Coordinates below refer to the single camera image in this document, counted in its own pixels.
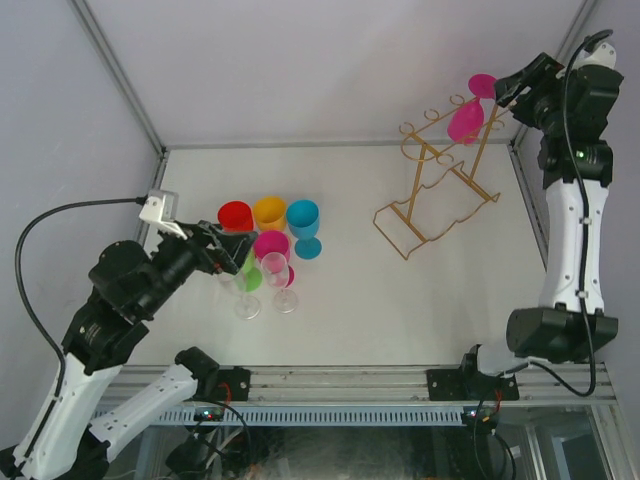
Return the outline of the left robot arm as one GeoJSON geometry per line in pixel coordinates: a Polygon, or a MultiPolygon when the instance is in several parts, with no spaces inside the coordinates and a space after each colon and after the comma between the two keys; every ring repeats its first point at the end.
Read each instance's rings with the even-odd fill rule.
{"type": "Polygon", "coordinates": [[[185,400],[209,401],[219,387],[219,364],[197,347],[176,355],[160,377],[96,420],[104,392],[147,335],[147,322],[196,271],[240,272],[258,235],[228,233],[201,221],[184,236],[164,233],[156,252],[116,242],[91,269],[87,302],[62,341],[65,369],[25,439],[1,452],[10,478],[101,479],[111,462],[161,413],[185,400]]]}

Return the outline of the red wine glass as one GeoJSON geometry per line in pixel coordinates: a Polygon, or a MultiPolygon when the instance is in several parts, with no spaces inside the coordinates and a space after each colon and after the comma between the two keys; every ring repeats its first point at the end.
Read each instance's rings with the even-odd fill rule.
{"type": "Polygon", "coordinates": [[[242,201],[230,201],[220,207],[218,222],[230,232],[248,232],[254,229],[251,207],[242,201]]]}

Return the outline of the magenta wine glass front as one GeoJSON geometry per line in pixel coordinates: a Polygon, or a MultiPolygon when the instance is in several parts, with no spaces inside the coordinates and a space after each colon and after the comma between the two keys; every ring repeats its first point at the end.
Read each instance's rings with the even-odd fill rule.
{"type": "Polygon", "coordinates": [[[291,241],[285,233],[277,230],[260,233],[252,247],[256,267],[259,269],[259,272],[262,272],[261,262],[265,255],[269,253],[280,253],[285,257],[289,269],[289,278],[286,284],[286,287],[289,287],[295,278],[294,270],[290,264],[290,248],[291,241]]]}

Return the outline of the clear wine glass front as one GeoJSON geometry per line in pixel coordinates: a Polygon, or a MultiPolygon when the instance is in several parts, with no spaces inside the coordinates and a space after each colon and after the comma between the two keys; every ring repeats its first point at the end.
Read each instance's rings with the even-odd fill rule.
{"type": "Polygon", "coordinates": [[[218,275],[222,288],[234,297],[234,310],[242,320],[252,320],[261,312],[261,303],[247,292],[246,277],[243,272],[235,275],[223,272],[218,275]]]}

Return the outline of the aluminium frame rail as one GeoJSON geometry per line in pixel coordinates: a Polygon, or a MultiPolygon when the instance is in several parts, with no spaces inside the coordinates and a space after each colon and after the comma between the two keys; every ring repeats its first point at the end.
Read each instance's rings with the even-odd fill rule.
{"type": "MultiPolygon", "coordinates": [[[[418,404],[430,400],[426,366],[262,366],[250,369],[241,388],[260,404],[418,404]]],[[[539,368],[515,375],[525,405],[608,404],[616,395],[606,367],[597,368],[596,389],[588,398],[571,394],[539,368]]]]}

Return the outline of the magenta wine glass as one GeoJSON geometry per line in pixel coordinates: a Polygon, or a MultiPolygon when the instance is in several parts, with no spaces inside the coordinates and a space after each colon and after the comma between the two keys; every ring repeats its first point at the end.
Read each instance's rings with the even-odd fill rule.
{"type": "Polygon", "coordinates": [[[289,278],[286,284],[286,287],[289,287],[295,278],[294,270],[290,264],[290,248],[291,241],[285,233],[277,230],[260,233],[252,247],[256,267],[259,269],[259,272],[262,272],[261,262],[265,255],[269,253],[280,253],[285,257],[289,269],[289,278]]]}
{"type": "Polygon", "coordinates": [[[447,127],[449,138],[464,145],[476,141],[482,125],[485,123],[482,100],[494,100],[496,78],[486,73],[473,75],[468,81],[468,88],[473,99],[461,106],[454,114],[447,127]]]}

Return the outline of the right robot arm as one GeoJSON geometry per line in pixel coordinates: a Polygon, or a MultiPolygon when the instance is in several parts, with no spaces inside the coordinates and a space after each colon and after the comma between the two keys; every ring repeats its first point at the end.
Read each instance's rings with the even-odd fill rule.
{"type": "Polygon", "coordinates": [[[537,306],[514,310],[505,337],[473,347],[459,374],[461,391],[480,399],[495,377],[530,365],[594,362],[618,321],[605,313],[600,287],[604,207],[613,152],[602,133],[623,82],[615,48],[583,47],[562,65],[542,53],[495,81],[497,105],[543,137],[538,164],[549,216],[546,276],[537,306]]]}

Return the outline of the green wine glass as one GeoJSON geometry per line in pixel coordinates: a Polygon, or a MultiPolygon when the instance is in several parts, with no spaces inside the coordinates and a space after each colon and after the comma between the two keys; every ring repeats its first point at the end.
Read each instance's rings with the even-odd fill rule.
{"type": "Polygon", "coordinates": [[[245,281],[245,291],[251,293],[256,291],[262,284],[263,276],[261,270],[256,266],[254,250],[251,250],[241,267],[243,279],[245,281]]]}

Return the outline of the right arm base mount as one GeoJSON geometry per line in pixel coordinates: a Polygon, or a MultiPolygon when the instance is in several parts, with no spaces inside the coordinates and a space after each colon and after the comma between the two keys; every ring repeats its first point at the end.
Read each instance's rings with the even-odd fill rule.
{"type": "Polygon", "coordinates": [[[465,373],[461,368],[433,368],[426,371],[429,399],[432,401],[520,399],[514,377],[492,377],[477,372],[465,373]]]}

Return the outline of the yellow wine glass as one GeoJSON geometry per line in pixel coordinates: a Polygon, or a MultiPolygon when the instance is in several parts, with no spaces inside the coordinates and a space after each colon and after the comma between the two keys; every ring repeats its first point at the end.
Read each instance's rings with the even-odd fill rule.
{"type": "Polygon", "coordinates": [[[278,196],[267,196],[252,207],[255,223],[261,232],[284,231],[286,222],[286,202],[278,196]]]}

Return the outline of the clear wine glass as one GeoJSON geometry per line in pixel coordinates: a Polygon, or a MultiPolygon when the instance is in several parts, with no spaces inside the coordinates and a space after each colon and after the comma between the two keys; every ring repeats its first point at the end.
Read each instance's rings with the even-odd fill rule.
{"type": "Polygon", "coordinates": [[[286,257],[279,252],[269,252],[261,260],[261,268],[267,283],[276,290],[273,297],[275,309],[283,314],[292,313],[299,300],[289,288],[291,271],[286,257]]]}
{"type": "Polygon", "coordinates": [[[243,272],[235,275],[223,272],[218,275],[222,288],[234,297],[234,310],[242,320],[252,320],[261,312],[261,303],[247,292],[246,277],[243,272]]]}

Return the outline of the blue wine glass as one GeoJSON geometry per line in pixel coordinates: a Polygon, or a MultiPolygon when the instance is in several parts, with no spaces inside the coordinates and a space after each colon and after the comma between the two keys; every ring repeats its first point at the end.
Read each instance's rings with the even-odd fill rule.
{"type": "Polygon", "coordinates": [[[297,200],[287,208],[286,220],[296,239],[296,255],[304,260],[317,258],[322,252],[322,243],[316,237],[319,230],[318,205],[308,199],[297,200]]]}

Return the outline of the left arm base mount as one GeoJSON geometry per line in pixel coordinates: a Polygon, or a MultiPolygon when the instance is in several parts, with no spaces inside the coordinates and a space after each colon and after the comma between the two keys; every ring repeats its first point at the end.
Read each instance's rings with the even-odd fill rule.
{"type": "Polygon", "coordinates": [[[251,371],[234,366],[199,375],[197,381],[196,401],[244,402],[249,398],[251,371]]]}

